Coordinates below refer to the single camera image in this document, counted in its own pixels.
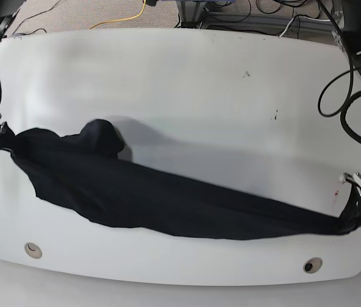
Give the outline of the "left table grommet hole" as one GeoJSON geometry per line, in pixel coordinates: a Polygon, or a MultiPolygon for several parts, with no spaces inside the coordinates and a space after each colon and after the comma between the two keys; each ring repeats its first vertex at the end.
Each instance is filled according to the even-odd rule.
{"type": "Polygon", "coordinates": [[[25,243],[24,250],[28,256],[34,259],[40,259],[42,257],[42,250],[36,244],[32,242],[25,243]]]}

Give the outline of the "black t-shirt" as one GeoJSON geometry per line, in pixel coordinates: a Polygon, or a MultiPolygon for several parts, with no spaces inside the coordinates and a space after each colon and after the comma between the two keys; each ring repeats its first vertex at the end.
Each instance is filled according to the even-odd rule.
{"type": "Polygon", "coordinates": [[[36,196],[113,228],[177,237],[256,240],[346,235],[361,227],[361,193],[351,189],[339,217],[164,173],[121,160],[124,142],[106,120],[78,133],[47,129],[0,135],[0,150],[28,176],[36,196]]]}

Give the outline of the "right table grommet hole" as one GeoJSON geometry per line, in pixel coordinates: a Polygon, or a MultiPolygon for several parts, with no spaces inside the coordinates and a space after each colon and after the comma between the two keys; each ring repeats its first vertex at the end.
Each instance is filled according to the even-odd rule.
{"type": "Polygon", "coordinates": [[[314,274],[318,272],[323,265],[323,260],[319,257],[311,258],[303,265],[303,271],[306,274],[314,274]]]}

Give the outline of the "table grommet hole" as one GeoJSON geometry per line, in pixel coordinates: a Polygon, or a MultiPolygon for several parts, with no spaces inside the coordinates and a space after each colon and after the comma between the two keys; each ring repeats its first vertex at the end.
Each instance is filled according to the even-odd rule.
{"type": "Polygon", "coordinates": [[[40,259],[42,257],[42,250],[36,244],[32,242],[25,243],[24,250],[28,256],[34,259],[40,259]]]}
{"type": "Polygon", "coordinates": [[[323,260],[319,257],[311,258],[303,265],[303,271],[306,274],[314,274],[318,272],[323,265],[323,260]]]}

